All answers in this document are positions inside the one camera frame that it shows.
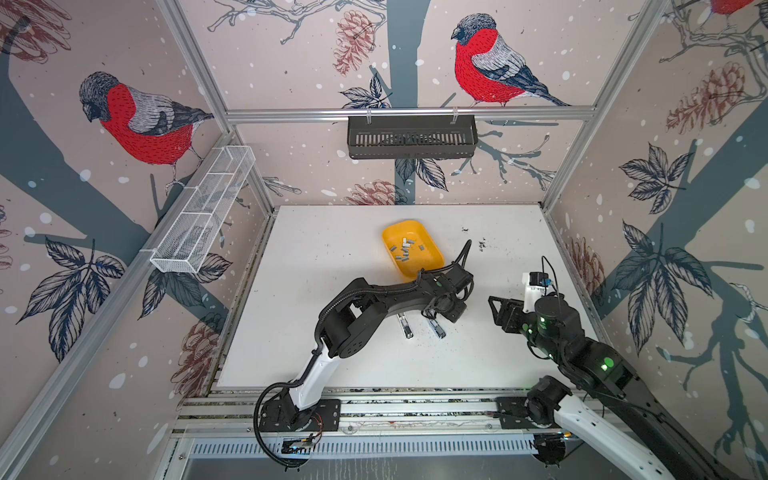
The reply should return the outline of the white stapler top part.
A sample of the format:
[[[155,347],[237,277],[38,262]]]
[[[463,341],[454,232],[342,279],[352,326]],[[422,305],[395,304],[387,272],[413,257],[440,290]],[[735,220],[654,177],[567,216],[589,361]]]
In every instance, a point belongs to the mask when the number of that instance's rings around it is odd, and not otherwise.
[[[405,335],[405,338],[408,339],[408,340],[412,339],[414,334],[413,334],[413,330],[411,329],[410,324],[409,324],[409,322],[407,320],[406,315],[404,313],[399,313],[397,315],[397,318],[398,318],[398,321],[399,321],[399,323],[401,325],[401,328],[402,328],[402,331],[403,331],[403,333]]]

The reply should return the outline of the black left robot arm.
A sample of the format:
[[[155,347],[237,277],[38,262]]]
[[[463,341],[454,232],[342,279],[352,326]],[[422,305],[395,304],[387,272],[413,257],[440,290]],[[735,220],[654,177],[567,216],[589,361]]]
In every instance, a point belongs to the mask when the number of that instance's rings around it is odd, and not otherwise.
[[[473,275],[457,262],[422,270],[411,282],[380,286],[354,279],[320,312],[316,343],[304,372],[281,389],[284,411],[292,421],[312,414],[337,363],[362,350],[382,322],[411,311],[455,323],[465,312],[474,289]]]

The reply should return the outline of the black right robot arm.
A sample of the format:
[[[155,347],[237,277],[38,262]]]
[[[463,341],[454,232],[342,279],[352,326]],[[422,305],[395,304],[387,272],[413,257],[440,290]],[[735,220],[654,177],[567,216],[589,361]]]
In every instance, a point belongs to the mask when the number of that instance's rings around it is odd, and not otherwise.
[[[488,299],[504,332],[553,361],[565,382],[546,375],[521,407],[498,407],[503,425],[525,418],[576,435],[631,479],[734,479],[652,394],[613,347],[589,338],[579,313],[550,293],[527,311],[520,300]]]

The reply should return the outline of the yellow plastic tray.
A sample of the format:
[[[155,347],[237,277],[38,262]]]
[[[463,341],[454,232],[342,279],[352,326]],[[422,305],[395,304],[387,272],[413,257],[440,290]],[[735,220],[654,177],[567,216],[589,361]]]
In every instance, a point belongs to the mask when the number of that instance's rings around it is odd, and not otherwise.
[[[403,239],[414,240],[403,247]],[[386,227],[381,233],[391,262],[405,281],[415,280],[421,270],[445,266],[444,257],[426,228],[416,220],[405,220]]]

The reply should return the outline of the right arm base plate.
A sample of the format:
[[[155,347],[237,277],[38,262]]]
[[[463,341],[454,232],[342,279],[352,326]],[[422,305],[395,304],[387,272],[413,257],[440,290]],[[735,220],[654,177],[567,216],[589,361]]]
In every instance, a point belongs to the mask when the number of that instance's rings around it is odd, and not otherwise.
[[[492,416],[499,420],[503,430],[544,429],[548,425],[537,423],[531,417],[525,397],[497,397]]]

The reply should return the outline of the aluminium mounting rail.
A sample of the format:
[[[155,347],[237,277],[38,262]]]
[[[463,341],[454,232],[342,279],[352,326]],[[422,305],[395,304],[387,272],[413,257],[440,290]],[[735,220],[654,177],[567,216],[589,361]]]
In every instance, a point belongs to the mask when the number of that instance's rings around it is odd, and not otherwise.
[[[344,394],[336,432],[254,434],[253,402],[219,397],[190,400],[171,430],[164,452],[169,464],[192,459],[261,459],[265,451],[311,461],[420,456],[537,455],[549,462],[569,448],[589,446],[558,426],[503,430],[497,397],[518,391],[442,392],[437,395]]]

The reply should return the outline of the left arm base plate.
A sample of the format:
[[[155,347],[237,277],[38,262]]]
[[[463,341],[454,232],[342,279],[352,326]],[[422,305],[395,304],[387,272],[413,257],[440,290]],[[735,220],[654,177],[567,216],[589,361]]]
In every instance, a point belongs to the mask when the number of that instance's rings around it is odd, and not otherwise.
[[[321,399],[305,410],[298,410],[289,397],[266,401],[258,414],[261,432],[336,432],[339,427],[341,402]]]

